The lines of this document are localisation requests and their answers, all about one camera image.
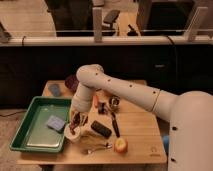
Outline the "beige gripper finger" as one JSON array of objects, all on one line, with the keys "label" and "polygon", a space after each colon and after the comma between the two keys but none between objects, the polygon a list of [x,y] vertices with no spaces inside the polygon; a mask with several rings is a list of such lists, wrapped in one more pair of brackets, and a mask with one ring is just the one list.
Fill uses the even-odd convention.
[{"label": "beige gripper finger", "polygon": [[88,123],[88,113],[82,114],[82,126]]},{"label": "beige gripper finger", "polygon": [[70,128],[75,128],[75,116],[77,114],[76,110],[70,110]]}]

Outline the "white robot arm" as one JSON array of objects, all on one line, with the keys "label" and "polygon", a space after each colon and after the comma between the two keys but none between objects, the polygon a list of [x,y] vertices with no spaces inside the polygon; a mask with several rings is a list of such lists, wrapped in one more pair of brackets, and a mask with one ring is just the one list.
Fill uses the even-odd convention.
[{"label": "white robot arm", "polygon": [[113,78],[99,64],[79,67],[70,117],[84,125],[94,92],[106,90],[170,123],[168,171],[213,171],[213,95],[189,91],[176,95]]}]

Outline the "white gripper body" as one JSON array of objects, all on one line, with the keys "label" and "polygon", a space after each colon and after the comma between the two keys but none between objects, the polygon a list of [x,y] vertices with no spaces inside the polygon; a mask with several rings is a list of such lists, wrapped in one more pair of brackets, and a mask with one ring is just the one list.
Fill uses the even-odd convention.
[{"label": "white gripper body", "polygon": [[93,90],[81,83],[72,98],[71,108],[78,112],[89,112],[92,106]]}]

